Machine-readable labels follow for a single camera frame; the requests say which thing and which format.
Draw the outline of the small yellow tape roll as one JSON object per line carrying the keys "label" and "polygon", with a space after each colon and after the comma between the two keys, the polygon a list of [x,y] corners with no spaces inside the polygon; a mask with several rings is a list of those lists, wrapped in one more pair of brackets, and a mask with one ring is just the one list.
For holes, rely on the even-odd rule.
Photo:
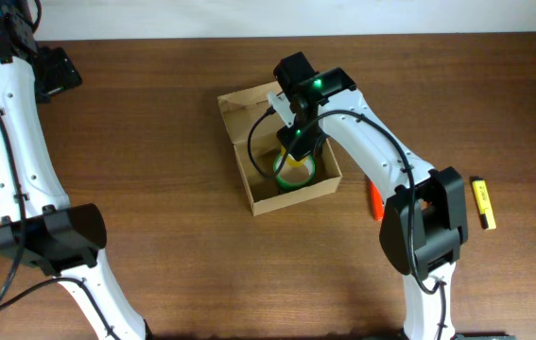
{"label": "small yellow tape roll", "polygon": [[284,157],[285,153],[286,149],[282,146],[281,155],[283,156],[283,160],[291,167],[301,167],[304,166],[304,164],[307,162],[307,157],[304,157],[300,161],[298,161],[291,154],[288,154],[286,157]]}

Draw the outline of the green tape roll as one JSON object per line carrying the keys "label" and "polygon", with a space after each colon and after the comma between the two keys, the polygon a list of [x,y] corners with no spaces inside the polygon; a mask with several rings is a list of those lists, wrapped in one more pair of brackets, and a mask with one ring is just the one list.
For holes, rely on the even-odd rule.
{"label": "green tape roll", "polygon": [[280,152],[276,157],[272,168],[274,172],[280,169],[276,176],[276,181],[279,187],[284,191],[301,189],[308,185],[316,174],[316,163],[312,156],[307,156],[307,162],[304,166],[291,167],[285,163]]}

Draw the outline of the brown cardboard box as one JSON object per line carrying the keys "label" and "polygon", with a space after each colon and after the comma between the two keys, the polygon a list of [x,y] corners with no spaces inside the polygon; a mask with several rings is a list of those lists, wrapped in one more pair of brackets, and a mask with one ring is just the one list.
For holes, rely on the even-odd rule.
{"label": "brown cardboard box", "polygon": [[257,166],[271,174],[273,164],[281,154],[276,133],[283,126],[279,115],[273,114],[260,123],[248,138],[251,127],[269,107],[268,93],[278,93],[277,82],[262,84],[217,98],[220,113],[233,145],[236,163],[248,196],[253,215],[272,212],[337,190],[342,180],[332,147],[323,144],[322,152],[306,166],[314,168],[314,176],[301,188],[284,188],[275,179],[264,178],[250,161],[252,153]]}

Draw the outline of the orange black stapler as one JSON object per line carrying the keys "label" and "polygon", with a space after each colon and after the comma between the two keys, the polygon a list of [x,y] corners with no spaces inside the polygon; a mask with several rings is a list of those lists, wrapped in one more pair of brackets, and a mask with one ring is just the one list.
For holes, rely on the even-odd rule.
{"label": "orange black stapler", "polygon": [[381,222],[384,218],[384,203],[378,189],[370,179],[368,180],[368,190],[372,216],[375,221]]}

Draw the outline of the yellow highlighter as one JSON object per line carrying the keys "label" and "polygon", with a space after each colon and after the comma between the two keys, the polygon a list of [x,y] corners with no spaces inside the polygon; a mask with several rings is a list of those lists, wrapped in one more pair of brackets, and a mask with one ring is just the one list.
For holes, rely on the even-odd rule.
{"label": "yellow highlighter", "polygon": [[486,181],[482,177],[470,177],[470,182],[474,192],[481,227],[484,230],[495,230],[496,222],[493,215],[493,205],[490,200]]}

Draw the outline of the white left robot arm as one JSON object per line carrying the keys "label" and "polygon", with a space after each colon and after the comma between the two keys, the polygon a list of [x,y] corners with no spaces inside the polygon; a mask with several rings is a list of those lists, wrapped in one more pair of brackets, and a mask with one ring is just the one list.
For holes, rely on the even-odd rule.
{"label": "white left robot arm", "polygon": [[50,160],[38,108],[82,82],[60,48],[35,38],[42,6],[0,1],[0,255],[66,289],[100,339],[148,339],[107,258],[99,208],[74,206]]}

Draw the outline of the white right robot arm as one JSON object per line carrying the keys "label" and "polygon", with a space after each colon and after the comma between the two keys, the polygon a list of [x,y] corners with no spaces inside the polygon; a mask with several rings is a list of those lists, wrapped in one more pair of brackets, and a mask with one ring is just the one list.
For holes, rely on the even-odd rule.
{"label": "white right robot arm", "polygon": [[339,67],[316,71],[298,52],[273,71],[282,89],[268,101],[285,125],[278,139],[300,161],[336,141],[374,184],[384,202],[379,242],[403,277],[406,339],[453,339],[451,284],[468,240],[464,180],[405,146],[369,107]]}

